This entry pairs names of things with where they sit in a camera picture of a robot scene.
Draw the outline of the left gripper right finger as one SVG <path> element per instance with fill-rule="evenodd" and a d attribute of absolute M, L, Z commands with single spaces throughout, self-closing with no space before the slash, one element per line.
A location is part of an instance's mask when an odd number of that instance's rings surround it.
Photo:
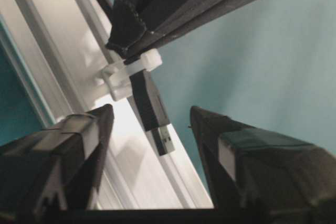
<path fill-rule="evenodd" d="M 243 223 L 335 223 L 335 156 L 325 148 L 191 107 L 217 210 Z"/>

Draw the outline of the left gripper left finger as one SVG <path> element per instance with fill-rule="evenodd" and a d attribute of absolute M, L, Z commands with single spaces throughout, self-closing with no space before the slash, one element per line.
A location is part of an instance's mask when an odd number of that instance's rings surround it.
<path fill-rule="evenodd" d="M 1 223 L 93 210 L 114 123 L 105 104 L 1 146 Z"/>

